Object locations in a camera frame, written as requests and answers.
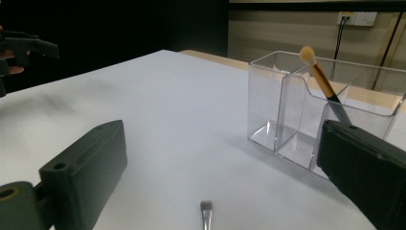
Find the makeup brush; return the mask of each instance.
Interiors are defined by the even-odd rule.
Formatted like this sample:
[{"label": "makeup brush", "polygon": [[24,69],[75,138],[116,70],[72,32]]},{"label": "makeup brush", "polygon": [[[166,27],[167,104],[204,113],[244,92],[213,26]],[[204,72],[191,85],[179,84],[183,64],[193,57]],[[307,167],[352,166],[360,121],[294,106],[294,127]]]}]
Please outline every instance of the makeup brush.
[{"label": "makeup brush", "polygon": [[213,205],[208,200],[200,202],[200,209],[202,211],[203,230],[210,230],[212,224],[212,210]]},{"label": "makeup brush", "polygon": [[323,93],[325,94],[328,101],[335,102],[330,103],[334,114],[340,120],[347,124],[351,124],[350,118],[344,110],[343,106],[340,105],[340,100],[337,95],[334,93],[331,85],[329,84],[325,73],[323,72],[320,65],[317,63],[314,51],[309,46],[304,46],[300,52],[300,59],[310,68],[311,73],[313,74],[314,79],[319,84]]}]

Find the brush bristles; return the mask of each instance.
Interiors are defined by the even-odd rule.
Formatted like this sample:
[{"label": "brush bristles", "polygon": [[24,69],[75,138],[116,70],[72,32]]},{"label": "brush bristles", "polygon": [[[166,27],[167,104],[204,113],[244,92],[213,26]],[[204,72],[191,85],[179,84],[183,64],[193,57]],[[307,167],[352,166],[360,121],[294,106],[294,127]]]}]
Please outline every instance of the brush bristles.
[{"label": "brush bristles", "polygon": [[200,209],[203,211],[203,210],[212,210],[213,209],[213,204],[210,202],[210,201],[208,201],[208,200],[203,200],[201,203],[200,203]]},{"label": "brush bristles", "polygon": [[304,46],[302,48],[300,58],[308,66],[314,66],[316,64],[316,57],[310,46]]}]

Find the electrical outlet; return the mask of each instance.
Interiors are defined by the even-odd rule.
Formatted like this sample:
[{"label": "electrical outlet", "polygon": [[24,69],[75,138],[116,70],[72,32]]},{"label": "electrical outlet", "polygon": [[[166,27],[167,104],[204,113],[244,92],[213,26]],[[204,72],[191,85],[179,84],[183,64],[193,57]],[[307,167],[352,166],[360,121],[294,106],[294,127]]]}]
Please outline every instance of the electrical outlet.
[{"label": "electrical outlet", "polygon": [[360,11],[355,15],[354,26],[373,26],[377,12]]},{"label": "electrical outlet", "polygon": [[338,13],[337,25],[340,25],[342,23],[341,20],[343,17],[348,17],[349,19],[347,19],[346,25],[353,26],[354,21],[355,21],[355,16],[356,16],[356,12],[354,12],[354,11],[340,11]]}]

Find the table surface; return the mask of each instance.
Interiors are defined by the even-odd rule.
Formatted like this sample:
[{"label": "table surface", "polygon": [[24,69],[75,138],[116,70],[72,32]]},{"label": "table surface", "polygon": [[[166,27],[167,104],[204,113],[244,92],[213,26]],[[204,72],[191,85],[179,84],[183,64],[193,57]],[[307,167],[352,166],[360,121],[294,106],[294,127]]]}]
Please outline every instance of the table surface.
[{"label": "table surface", "polygon": [[93,127],[123,120],[128,166],[95,226],[373,229],[324,179],[246,138],[244,68],[160,51],[0,100],[0,184],[38,169]]}]

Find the transparent organizer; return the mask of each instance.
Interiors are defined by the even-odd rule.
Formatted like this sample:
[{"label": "transparent organizer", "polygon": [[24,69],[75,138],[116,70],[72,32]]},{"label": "transparent organizer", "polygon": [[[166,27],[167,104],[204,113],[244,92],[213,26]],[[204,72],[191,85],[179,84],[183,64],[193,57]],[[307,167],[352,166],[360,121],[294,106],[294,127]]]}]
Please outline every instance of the transparent organizer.
[{"label": "transparent organizer", "polygon": [[[406,97],[406,71],[317,58],[354,126],[386,139]],[[275,52],[250,63],[248,138],[295,164],[317,166],[330,104],[299,54]]]}]

